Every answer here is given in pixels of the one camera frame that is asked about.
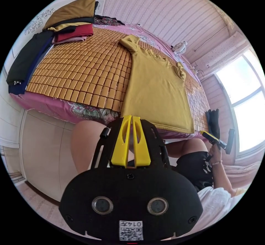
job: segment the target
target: bamboo sleeping mat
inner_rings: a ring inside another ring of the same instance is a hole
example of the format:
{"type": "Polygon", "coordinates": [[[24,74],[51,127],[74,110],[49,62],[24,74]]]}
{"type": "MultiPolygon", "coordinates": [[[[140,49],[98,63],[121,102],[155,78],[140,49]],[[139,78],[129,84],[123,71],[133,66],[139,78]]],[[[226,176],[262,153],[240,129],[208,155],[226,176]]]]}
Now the bamboo sleeping mat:
{"type": "MultiPolygon", "coordinates": [[[[132,67],[130,52],[118,43],[126,35],[103,28],[93,30],[94,35],[84,42],[54,46],[38,65],[27,91],[121,112],[132,67]]],[[[139,45],[176,64],[147,43],[140,41],[139,45]]],[[[203,88],[189,73],[185,89],[195,130],[207,131],[209,104],[203,88]]]]}

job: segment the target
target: qr code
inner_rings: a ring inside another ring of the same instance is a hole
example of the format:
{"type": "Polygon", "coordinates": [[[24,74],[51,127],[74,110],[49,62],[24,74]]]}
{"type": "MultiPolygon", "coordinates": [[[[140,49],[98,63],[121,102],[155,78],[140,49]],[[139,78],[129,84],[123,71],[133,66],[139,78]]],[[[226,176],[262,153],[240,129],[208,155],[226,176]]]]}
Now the qr code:
{"type": "Polygon", "coordinates": [[[120,221],[120,240],[144,240],[142,221],[120,221]]]}

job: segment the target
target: white fan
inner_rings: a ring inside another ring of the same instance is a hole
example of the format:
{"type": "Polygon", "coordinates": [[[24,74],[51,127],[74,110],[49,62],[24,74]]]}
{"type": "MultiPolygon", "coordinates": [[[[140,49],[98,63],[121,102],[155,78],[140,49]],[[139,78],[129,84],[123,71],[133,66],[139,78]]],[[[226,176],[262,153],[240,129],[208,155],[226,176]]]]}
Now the white fan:
{"type": "Polygon", "coordinates": [[[176,54],[183,54],[186,51],[186,45],[188,43],[186,41],[183,41],[182,43],[178,43],[176,44],[172,50],[176,53],[176,54]]]}

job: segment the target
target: window frame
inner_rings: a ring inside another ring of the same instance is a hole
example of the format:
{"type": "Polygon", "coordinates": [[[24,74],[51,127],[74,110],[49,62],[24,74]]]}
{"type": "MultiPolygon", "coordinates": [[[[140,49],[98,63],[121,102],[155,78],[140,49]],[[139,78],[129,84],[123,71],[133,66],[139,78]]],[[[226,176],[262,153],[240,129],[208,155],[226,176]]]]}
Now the window frame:
{"type": "Polygon", "coordinates": [[[259,80],[259,83],[260,83],[260,87],[255,90],[254,92],[252,92],[250,95],[246,96],[245,98],[235,102],[235,103],[231,103],[231,100],[229,98],[229,95],[225,89],[225,87],[223,86],[222,84],[222,81],[220,80],[220,78],[218,77],[218,75],[215,73],[215,78],[217,79],[224,95],[225,95],[225,98],[226,98],[226,101],[229,105],[229,108],[230,108],[230,111],[231,111],[231,115],[232,115],[232,119],[233,119],[233,122],[234,122],[234,128],[235,128],[235,158],[236,159],[242,159],[242,158],[247,158],[247,157],[250,157],[250,153],[251,155],[255,154],[255,153],[258,153],[259,151],[263,150],[265,148],[265,140],[261,143],[259,143],[258,145],[256,145],[255,147],[252,147],[248,150],[244,150],[242,152],[239,152],[239,131],[238,131],[238,125],[237,125],[237,118],[236,118],[236,115],[235,115],[235,110],[234,108],[242,103],[244,103],[245,101],[251,99],[253,96],[255,96],[256,94],[258,94],[259,92],[262,92],[264,97],[265,97],[265,87],[258,75],[258,73],[256,72],[255,68],[253,67],[253,65],[250,63],[250,61],[247,59],[247,57],[242,54],[240,55],[239,57],[243,57],[244,60],[249,64],[249,66],[252,68],[253,72],[255,73],[256,77],[258,78],[259,80]]]}

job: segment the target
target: camera lens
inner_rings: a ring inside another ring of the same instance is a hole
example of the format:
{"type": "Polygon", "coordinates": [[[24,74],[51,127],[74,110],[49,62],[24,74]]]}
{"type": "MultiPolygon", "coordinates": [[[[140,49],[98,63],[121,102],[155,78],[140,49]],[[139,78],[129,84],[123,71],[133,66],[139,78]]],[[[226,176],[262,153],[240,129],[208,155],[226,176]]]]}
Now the camera lens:
{"type": "Polygon", "coordinates": [[[106,215],[112,212],[113,203],[109,198],[104,196],[99,196],[93,200],[92,208],[96,213],[100,215],[106,215]]]}
{"type": "Polygon", "coordinates": [[[159,216],[164,214],[168,209],[168,203],[164,198],[155,197],[151,199],[147,205],[147,210],[150,214],[159,216]]]}

